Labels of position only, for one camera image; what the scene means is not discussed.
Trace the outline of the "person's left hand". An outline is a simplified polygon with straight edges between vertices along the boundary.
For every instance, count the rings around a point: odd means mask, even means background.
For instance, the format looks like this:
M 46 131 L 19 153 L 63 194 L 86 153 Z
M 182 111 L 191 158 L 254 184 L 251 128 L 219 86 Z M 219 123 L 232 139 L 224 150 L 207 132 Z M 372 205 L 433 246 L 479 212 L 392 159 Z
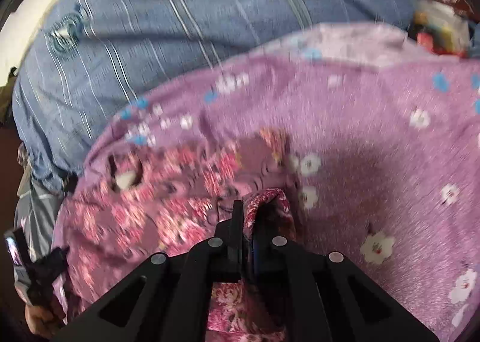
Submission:
M 64 325 L 66 317 L 56 296 L 51 297 L 47 307 L 26 304 L 24 315 L 30 332 L 47 340 L 51 339 Z

